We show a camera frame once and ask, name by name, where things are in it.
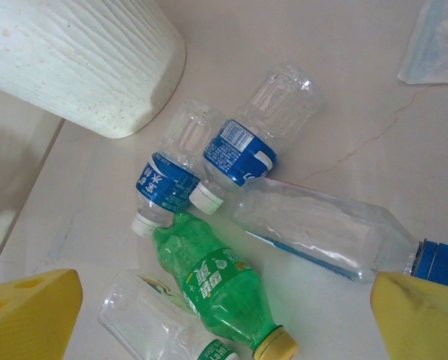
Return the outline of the clear face mask packet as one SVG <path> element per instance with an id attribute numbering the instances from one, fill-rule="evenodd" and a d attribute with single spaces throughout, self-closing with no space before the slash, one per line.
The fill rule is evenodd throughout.
<path id="1" fill-rule="evenodd" d="M 425 0 L 398 79 L 410 85 L 448 83 L 448 0 Z"/>

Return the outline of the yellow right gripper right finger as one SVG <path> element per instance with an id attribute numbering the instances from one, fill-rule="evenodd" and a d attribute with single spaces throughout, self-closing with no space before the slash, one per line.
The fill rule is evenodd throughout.
<path id="1" fill-rule="evenodd" d="M 448 286 L 380 272 L 370 304 L 390 360 L 448 360 Z"/>

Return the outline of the clear flat bottle blue cap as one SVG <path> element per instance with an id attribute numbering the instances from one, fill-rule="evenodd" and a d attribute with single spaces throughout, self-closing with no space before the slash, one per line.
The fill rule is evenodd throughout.
<path id="1" fill-rule="evenodd" d="M 387 209 L 260 177 L 234 194 L 249 235 L 349 280 L 397 272 L 448 286 L 448 244 L 415 239 Z"/>

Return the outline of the blue label bottle white cap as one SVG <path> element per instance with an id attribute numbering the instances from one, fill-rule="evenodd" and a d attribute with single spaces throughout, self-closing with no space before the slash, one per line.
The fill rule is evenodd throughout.
<path id="1" fill-rule="evenodd" d="M 137 180 L 141 206 L 131 224 L 137 235 L 150 237 L 189 207 L 191 192 L 206 177 L 203 151 L 225 121 L 221 111 L 199 101 L 180 106 Z"/>
<path id="2" fill-rule="evenodd" d="M 277 64 L 203 151 L 206 176 L 191 203 L 213 214 L 249 179 L 266 176 L 320 105 L 317 86 L 299 66 Z"/>

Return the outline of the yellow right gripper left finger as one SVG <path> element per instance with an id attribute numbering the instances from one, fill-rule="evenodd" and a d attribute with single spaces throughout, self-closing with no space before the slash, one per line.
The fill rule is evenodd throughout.
<path id="1" fill-rule="evenodd" d="M 63 360 L 82 302 L 70 268 L 0 283 L 0 360 Z"/>

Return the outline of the clear bottle green cap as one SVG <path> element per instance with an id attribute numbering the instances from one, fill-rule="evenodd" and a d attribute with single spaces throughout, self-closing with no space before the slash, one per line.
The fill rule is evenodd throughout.
<path id="1" fill-rule="evenodd" d="M 134 360 L 240 360 L 205 329 L 175 287 L 137 270 L 114 277 L 98 321 Z"/>

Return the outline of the white ribbed waste bin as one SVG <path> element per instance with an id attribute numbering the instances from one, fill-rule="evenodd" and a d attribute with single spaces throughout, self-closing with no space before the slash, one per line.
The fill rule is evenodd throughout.
<path id="1" fill-rule="evenodd" d="M 156 0 L 0 0 L 0 90 L 103 137 L 150 123 L 185 61 Z"/>

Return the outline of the green plastic bottle yellow cap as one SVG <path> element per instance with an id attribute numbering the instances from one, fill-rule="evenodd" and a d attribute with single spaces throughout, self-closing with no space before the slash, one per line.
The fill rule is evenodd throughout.
<path id="1" fill-rule="evenodd" d="M 247 346 L 254 360 L 293 360 L 298 344 L 275 323 L 263 282 L 204 220 L 181 211 L 153 232 L 158 262 L 214 335 Z"/>

